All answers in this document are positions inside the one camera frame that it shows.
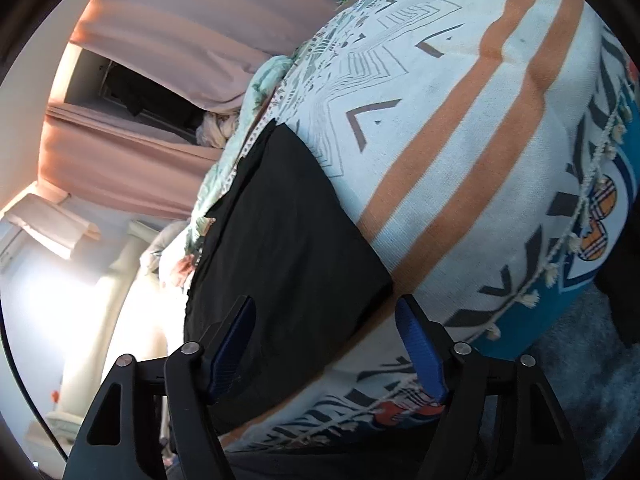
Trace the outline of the cream padded headboard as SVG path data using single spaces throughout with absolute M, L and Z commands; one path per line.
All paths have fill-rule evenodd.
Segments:
M 85 237 L 62 261 L 65 273 L 49 278 L 53 326 L 44 334 L 61 352 L 62 372 L 52 406 L 42 417 L 65 452 L 120 354 L 143 360 L 166 353 L 158 327 L 162 316 L 145 311 L 158 291 L 148 259 L 157 234 L 152 226 L 131 221 L 120 240 Z

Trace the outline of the rust orange cloth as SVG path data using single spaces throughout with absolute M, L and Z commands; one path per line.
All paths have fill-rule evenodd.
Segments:
M 194 273 L 196 266 L 198 265 L 198 259 L 200 258 L 200 253 L 204 244 L 204 236 L 208 233 L 209 229 L 215 222 L 215 218 L 205 218 L 203 220 L 202 226 L 196 230 L 196 234 L 198 234 L 198 241 L 186 252 L 186 255 L 178 261 L 174 270 L 172 270 L 171 284 L 181 288 L 186 286 L 186 283 L 189 281 L 190 276 Z

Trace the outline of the mint green duvet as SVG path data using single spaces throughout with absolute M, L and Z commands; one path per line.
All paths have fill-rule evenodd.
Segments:
M 235 129 L 224 144 L 220 159 L 207 171 L 198 190 L 198 197 L 191 212 L 191 221 L 197 222 L 205 216 L 211 206 L 219 200 L 230 186 L 233 170 L 254 128 L 254 122 L 264 104 L 268 104 L 272 92 L 280 84 L 294 62 L 286 55 L 277 55 L 262 64 L 254 73 L 244 94 Z

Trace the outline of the large black shirt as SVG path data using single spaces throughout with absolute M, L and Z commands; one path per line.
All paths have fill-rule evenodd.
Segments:
M 390 299 L 394 283 L 285 124 L 259 133 L 206 217 L 213 224 L 189 288 L 184 338 L 200 339 L 241 296 L 256 304 L 238 372 L 209 404 L 227 432 L 310 382 Z

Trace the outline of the patterned white bedspread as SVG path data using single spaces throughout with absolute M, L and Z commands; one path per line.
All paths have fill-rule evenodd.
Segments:
M 401 295 L 456 341 L 508 359 L 526 349 L 599 269 L 636 196 L 636 83 L 585 0 L 361 0 L 326 23 L 219 200 L 265 126 L 287 125 L 394 291 L 299 391 L 230 431 L 214 421 L 224 450 L 442 414 L 398 334 Z

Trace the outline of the pink curtain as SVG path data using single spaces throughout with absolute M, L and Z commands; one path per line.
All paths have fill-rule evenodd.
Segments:
M 63 102 L 42 125 L 39 177 L 81 200 L 164 219 L 190 216 L 220 148 Z
M 70 41 L 222 112 L 241 104 L 262 64 L 292 54 L 335 9 L 335 0 L 90 0 Z

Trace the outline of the crumpled peach blanket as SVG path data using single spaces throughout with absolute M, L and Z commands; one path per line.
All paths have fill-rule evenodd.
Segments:
M 238 128 L 239 118 L 237 110 L 229 114 L 206 112 L 195 131 L 196 143 L 204 148 L 222 150 Z

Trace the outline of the right pink curtain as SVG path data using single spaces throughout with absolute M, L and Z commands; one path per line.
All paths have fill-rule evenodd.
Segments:
M 70 41 L 222 112 L 241 104 L 262 64 L 292 54 L 335 9 L 335 0 L 90 0 Z

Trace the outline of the left pink curtain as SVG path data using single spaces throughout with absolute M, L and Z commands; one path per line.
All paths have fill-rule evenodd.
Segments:
M 42 125 L 39 177 L 81 200 L 164 219 L 190 216 L 220 148 L 63 102 Z

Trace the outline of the hanging white garment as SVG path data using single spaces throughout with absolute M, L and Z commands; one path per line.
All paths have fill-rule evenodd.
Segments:
M 35 194 L 25 195 L 3 217 L 65 260 L 72 258 L 84 238 L 101 239 L 101 230 L 94 223 Z

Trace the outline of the white air conditioner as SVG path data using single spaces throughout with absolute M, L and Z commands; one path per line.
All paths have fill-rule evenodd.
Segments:
M 28 234 L 19 226 L 1 221 L 0 224 L 0 271 L 5 271 L 28 241 Z

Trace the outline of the grey pillow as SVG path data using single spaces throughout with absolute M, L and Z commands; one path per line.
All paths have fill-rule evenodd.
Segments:
M 160 257 L 171 242 L 186 228 L 186 220 L 170 222 L 152 240 L 148 248 L 140 256 L 140 268 L 150 273 L 158 273 Z

